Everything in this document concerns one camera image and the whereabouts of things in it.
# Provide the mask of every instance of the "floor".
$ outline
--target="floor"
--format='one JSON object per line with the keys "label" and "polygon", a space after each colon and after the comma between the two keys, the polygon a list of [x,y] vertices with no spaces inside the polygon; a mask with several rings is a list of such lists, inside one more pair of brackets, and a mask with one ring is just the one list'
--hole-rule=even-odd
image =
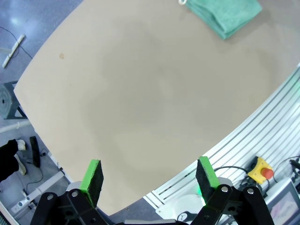
{"label": "floor", "polygon": [[[52,32],[59,24],[81,3],[81,0],[2,0],[0,1],[0,26],[12,32],[16,38],[21,34],[26,35],[22,43],[22,49],[17,49],[13,58],[7,67],[0,68],[0,83],[17,81],[31,61],[31,57],[38,52],[43,43],[49,38]],[[15,43],[14,37],[7,31],[0,28],[0,46],[11,48]],[[5,54],[0,54],[0,62],[6,58]],[[14,124],[17,120],[3,120],[0,118],[0,128]],[[42,178],[40,182],[28,185],[27,193],[32,192],[52,177],[58,168],[55,163],[46,155],[41,157],[41,171],[31,164],[32,153],[29,137],[36,136],[41,154],[48,152],[41,139],[35,133],[32,126],[22,127],[18,130],[12,130],[2,133],[0,136],[0,145],[4,145],[11,139],[23,139],[28,146],[27,151],[18,152],[20,160],[26,167],[27,174],[22,176],[15,172],[6,180],[0,183],[0,201],[7,209],[14,206],[19,200],[23,199],[21,191],[26,189],[29,182],[35,182]],[[63,178],[48,191],[55,192],[58,195],[64,193],[68,186],[68,181]],[[20,224],[29,224],[33,216],[33,210],[28,210],[25,215],[18,218]],[[140,199],[134,204],[126,207],[122,211],[111,215],[111,220],[118,223],[125,219],[144,219],[156,220],[160,217],[154,209],[145,200]]]}

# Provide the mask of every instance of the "folded cloth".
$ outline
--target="folded cloth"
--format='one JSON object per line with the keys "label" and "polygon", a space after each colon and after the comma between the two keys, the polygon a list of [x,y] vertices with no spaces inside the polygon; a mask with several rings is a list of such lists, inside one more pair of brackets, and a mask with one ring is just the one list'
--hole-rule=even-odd
{"label": "folded cloth", "polygon": [[256,0],[187,0],[185,5],[222,39],[230,37],[262,10]]}

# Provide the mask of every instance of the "black cable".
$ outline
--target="black cable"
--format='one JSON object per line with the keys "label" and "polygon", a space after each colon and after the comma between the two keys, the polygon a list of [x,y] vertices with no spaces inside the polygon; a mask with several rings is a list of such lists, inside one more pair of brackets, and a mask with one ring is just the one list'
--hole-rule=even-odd
{"label": "black cable", "polygon": [[19,52],[20,52],[20,49],[17,48],[17,49],[16,49],[16,52],[14,52],[14,54],[12,55],[12,57],[10,57],[9,55],[8,55],[8,57],[9,57],[10,59],[13,59],[13,58],[15,58],[15,57],[18,56]]}
{"label": "black cable", "polygon": [[23,189],[25,190],[25,186],[24,186],[24,184],[23,184],[22,179],[19,177],[18,172],[16,172],[16,175],[17,175],[17,177],[19,178],[20,182],[22,183]]}
{"label": "black cable", "polygon": [[239,166],[233,166],[233,165],[221,166],[221,167],[218,167],[218,168],[214,169],[214,171],[218,171],[218,170],[220,170],[220,169],[225,169],[225,168],[239,169],[239,170],[244,171],[245,173],[248,173],[246,169],[244,169],[244,168],[242,168],[242,167],[239,167]]}
{"label": "black cable", "polygon": [[270,189],[270,181],[267,179],[267,183],[268,183],[268,186],[267,186],[267,189],[266,189],[266,193],[267,193],[267,191],[269,191],[269,189]]}
{"label": "black cable", "polygon": [[38,168],[38,169],[40,170],[40,172],[41,172],[41,174],[42,174],[42,177],[41,177],[41,179],[39,179],[39,180],[37,180],[37,181],[29,182],[29,183],[26,185],[26,189],[25,189],[26,193],[27,193],[27,189],[28,189],[28,185],[29,185],[29,184],[36,184],[36,183],[39,183],[39,182],[44,178],[44,174],[43,174],[42,170],[41,170],[40,168]]}
{"label": "black cable", "polygon": [[14,39],[16,40],[16,42],[19,44],[18,47],[22,48],[23,51],[32,59],[32,56],[29,55],[29,53],[20,45],[20,43],[18,42],[18,39],[15,37],[15,35],[12,32],[10,32],[9,30],[5,29],[4,27],[0,26],[0,28],[3,29],[3,30],[5,30],[5,31],[7,31],[8,33],[10,33],[14,37]]}
{"label": "black cable", "polygon": [[240,187],[239,187],[239,189],[241,189],[242,188],[242,185],[243,185],[243,183],[245,182],[245,180],[247,180],[249,177],[248,176],[246,176],[244,179],[242,179],[242,181],[241,181],[241,183],[240,183]]}
{"label": "black cable", "polygon": [[259,191],[261,192],[262,196],[263,196],[263,188],[260,184],[258,184],[257,182],[255,182],[255,186],[259,189]]}
{"label": "black cable", "polygon": [[284,163],[285,161],[287,161],[287,160],[289,160],[289,159],[291,159],[291,158],[297,158],[297,157],[300,157],[300,156],[292,156],[292,157],[286,158],[286,159],[282,160],[282,161],[278,164],[278,166],[276,167],[276,170],[274,170],[274,174],[273,174],[273,179],[274,179],[274,181],[275,181],[276,183],[278,183],[278,181],[275,179],[275,172],[278,170],[279,166],[280,166],[282,163]]}
{"label": "black cable", "polygon": [[45,148],[43,148],[42,151],[40,152],[40,156],[43,157],[45,155],[47,155],[47,150]]}

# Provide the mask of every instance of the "white stick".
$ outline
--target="white stick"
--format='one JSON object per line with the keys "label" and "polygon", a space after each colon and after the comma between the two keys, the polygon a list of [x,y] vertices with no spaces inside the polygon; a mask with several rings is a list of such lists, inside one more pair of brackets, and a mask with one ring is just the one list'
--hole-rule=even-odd
{"label": "white stick", "polygon": [[25,38],[25,35],[22,34],[18,41],[14,44],[12,50],[11,50],[11,53],[6,57],[6,59],[4,60],[4,63],[2,64],[2,67],[5,68],[8,61],[10,60],[11,56],[14,54],[14,52],[16,51],[17,47],[20,45],[20,43],[23,41],[23,39]]}
{"label": "white stick", "polygon": [[12,124],[12,125],[8,125],[6,127],[1,127],[0,128],[0,133],[3,133],[3,132],[6,132],[6,131],[9,131],[9,130],[13,130],[13,129],[19,129],[21,127],[24,127],[24,126],[27,126],[27,125],[30,125],[30,121],[29,120],[23,120],[21,122],[17,122],[15,124]]}

